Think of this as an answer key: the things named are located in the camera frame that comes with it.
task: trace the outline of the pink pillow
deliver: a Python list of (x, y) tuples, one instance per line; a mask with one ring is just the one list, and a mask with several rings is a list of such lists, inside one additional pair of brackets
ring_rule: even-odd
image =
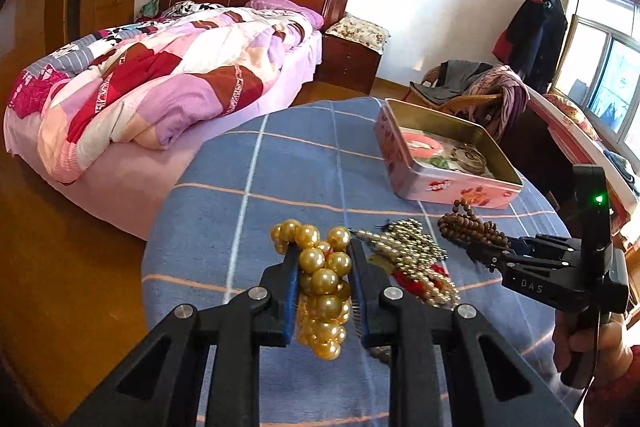
[(290, 10), (300, 13), (309, 19), (311, 27), (315, 30), (319, 30), (324, 24), (324, 19), (318, 12), (314, 12), (311, 8), (298, 6), (290, 0), (250, 0), (245, 6), (254, 10)]

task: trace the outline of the floral cushion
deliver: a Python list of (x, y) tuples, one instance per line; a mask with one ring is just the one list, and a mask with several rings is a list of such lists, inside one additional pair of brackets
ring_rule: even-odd
[(389, 32), (373, 22), (358, 19), (345, 12), (344, 17), (331, 26), (326, 33), (357, 42), (382, 55)]
[(592, 140), (600, 141), (600, 136), (596, 133), (596, 130), (591, 125), (591, 122), (587, 120), (582, 110), (575, 105), (574, 102), (561, 96), (559, 94), (547, 93), (543, 95), (549, 102), (555, 105), (565, 116), (569, 117), (582, 131)]

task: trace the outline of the cable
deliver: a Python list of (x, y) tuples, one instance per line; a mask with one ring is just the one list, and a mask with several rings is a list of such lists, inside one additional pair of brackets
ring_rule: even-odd
[(600, 307), (598, 307), (598, 322), (596, 324), (596, 329), (595, 329), (595, 333), (593, 335), (593, 367), (591, 367), (591, 378), (589, 379), (589, 383), (584, 387), (584, 390), (582, 391), (582, 394), (580, 395), (580, 400), (578, 400), (578, 402), (575, 404), (574, 407), (574, 416), (575, 414), (578, 412), (578, 408), (580, 407), (580, 404), (582, 403), (582, 401), (584, 400), (584, 397), (587, 396), (587, 391), (589, 390), (589, 388), (591, 387), (591, 382), (593, 381), (593, 378), (595, 378), (596, 376), (596, 368), (598, 367), (598, 338), (600, 336)]

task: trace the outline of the wooden nightstand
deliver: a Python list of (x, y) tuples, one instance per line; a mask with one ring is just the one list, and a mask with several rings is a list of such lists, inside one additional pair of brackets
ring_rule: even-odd
[(357, 42), (322, 36), (322, 64), (314, 80), (369, 94), (380, 64), (380, 54)]

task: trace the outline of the bedspread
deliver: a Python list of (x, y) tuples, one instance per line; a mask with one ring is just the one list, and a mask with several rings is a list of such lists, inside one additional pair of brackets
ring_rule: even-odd
[(50, 88), (38, 155), (54, 179), (71, 183), (111, 142), (166, 149), (190, 125), (268, 92), (286, 51), (311, 32), (295, 12), (222, 8), (126, 39)]
[[(373, 132), (379, 111), (374, 98), (314, 102), (255, 118), (205, 142), (148, 238), (142, 264), (148, 327), (178, 304), (204, 309), (254, 286), (265, 267), (282, 260), (269, 232), (284, 219), (313, 223), (326, 233), (336, 225), (373, 230), (387, 219), (414, 217), (448, 251), (446, 267), (462, 302), (476, 306), (572, 407), (577, 393), (562, 385), (552, 362), (553, 310), (503, 288), (498, 274), (434, 234), (450, 206), (393, 194)], [(567, 234), (526, 180), (507, 209), (478, 213), (509, 235)], [(263, 427), (387, 425), (388, 367), (360, 347), (352, 322), (347, 330), (334, 362), (317, 359), (295, 341), (286, 349), (261, 348)], [(212, 348), (199, 425), (214, 353)], [(446, 393), (442, 399), (446, 412)]]

